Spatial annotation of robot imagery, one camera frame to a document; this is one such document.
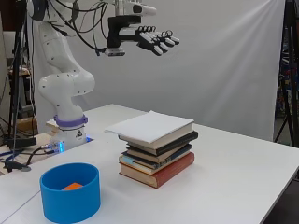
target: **orange object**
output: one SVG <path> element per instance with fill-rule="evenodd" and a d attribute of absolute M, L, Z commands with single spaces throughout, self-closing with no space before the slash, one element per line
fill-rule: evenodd
<path fill-rule="evenodd" d="M 73 183 L 69 186 L 67 186 L 66 188 L 64 188 L 63 190 L 72 190 L 72 189 L 79 189 L 82 188 L 83 186 L 80 185 L 79 183 Z"/>

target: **red book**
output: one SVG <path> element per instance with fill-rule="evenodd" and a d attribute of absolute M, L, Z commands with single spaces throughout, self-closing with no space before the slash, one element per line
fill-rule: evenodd
<path fill-rule="evenodd" d="M 158 189 L 160 186 L 162 186 L 172 177 L 179 174 L 181 171 L 183 171 L 188 166 L 193 164 L 193 162 L 194 162 L 194 153 L 190 152 L 183 158 L 166 166 L 164 169 L 162 169 L 161 171 L 159 171 L 154 175 L 146 175 L 140 171 L 137 171 L 136 169 L 133 169 L 121 163 L 120 175 L 125 175 L 136 181 L 139 181 L 141 183 L 144 183 L 146 185 Z"/>

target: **metal stand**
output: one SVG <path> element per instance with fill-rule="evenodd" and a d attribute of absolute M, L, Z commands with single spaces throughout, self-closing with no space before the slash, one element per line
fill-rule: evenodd
<path fill-rule="evenodd" d="M 16 15 L 17 18 L 17 30 L 15 34 L 15 46 L 14 46 L 14 61 L 13 61 L 13 74 L 12 85 L 10 94 L 10 109 L 9 109 L 9 121 L 8 121 L 8 134 L 5 143 L 10 149 L 15 147 L 28 147 L 36 144 L 36 138 L 30 139 L 17 139 L 17 118 L 18 108 L 20 100 L 20 66 L 21 61 L 21 30 L 25 22 L 26 17 L 26 0 L 16 0 Z"/>
<path fill-rule="evenodd" d="M 289 52 L 289 67 L 290 67 L 290 80 L 291 80 L 291 96 L 292 96 L 292 114 L 289 107 L 288 93 L 285 87 L 285 77 L 282 72 L 282 58 L 283 58 L 283 43 L 285 36 L 288 37 L 288 52 Z M 287 0 L 284 22 L 283 22 L 283 33 L 281 42 L 281 54 L 280 54 L 280 69 L 279 69 L 279 81 L 283 91 L 283 97 L 286 105 L 286 120 L 289 124 L 290 137 L 293 147 L 299 147 L 299 122 L 298 122 L 298 101 L 297 101 L 297 83 L 295 80 L 296 72 L 299 71 L 299 48 L 298 48 L 298 35 L 296 27 L 296 13 L 294 0 Z M 286 124 L 286 120 L 279 131 L 279 136 Z"/>

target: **black book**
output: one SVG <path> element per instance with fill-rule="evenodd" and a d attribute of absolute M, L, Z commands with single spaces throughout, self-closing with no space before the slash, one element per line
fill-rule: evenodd
<path fill-rule="evenodd" d="M 138 157 L 129 155 L 127 152 L 122 152 L 122 155 L 125 156 L 125 158 L 126 158 L 126 160 L 124 160 L 125 163 L 130 164 L 132 162 L 137 162 L 137 163 L 147 166 L 151 169 L 157 170 L 161 167 L 166 166 L 171 161 L 174 161 L 176 158 L 180 158 L 180 156 L 184 156 L 187 152 L 190 151 L 190 149 L 192 149 L 192 145 L 188 144 L 187 146 L 183 147 L 182 149 L 180 149 L 179 151 L 175 152 L 170 157 L 165 159 L 163 162 L 159 162 L 159 163 L 156 163 L 153 161 L 147 161 L 142 158 L 138 158 Z"/>
<path fill-rule="evenodd" d="M 140 145 L 138 145 L 136 143 L 132 143 L 132 142 L 128 142 L 128 145 L 130 146 L 131 150 L 138 150 L 138 151 L 143 151 L 143 152 L 145 151 L 145 152 L 148 152 L 155 156 L 161 156 L 165 152 L 168 152 L 168 151 L 170 151 L 176 147 L 182 146 L 184 144 L 188 144 L 192 140 L 195 140 L 197 138 L 198 138 L 198 132 L 191 132 L 191 133 L 188 133 L 188 134 L 178 138 L 177 140 L 175 140 L 163 147 L 157 148 L 157 149 L 143 147 L 143 146 L 140 146 Z"/>

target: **blue light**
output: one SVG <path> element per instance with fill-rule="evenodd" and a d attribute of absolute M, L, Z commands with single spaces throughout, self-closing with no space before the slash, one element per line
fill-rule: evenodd
<path fill-rule="evenodd" d="M 64 152 L 64 143 L 62 142 L 59 143 L 59 151 Z"/>

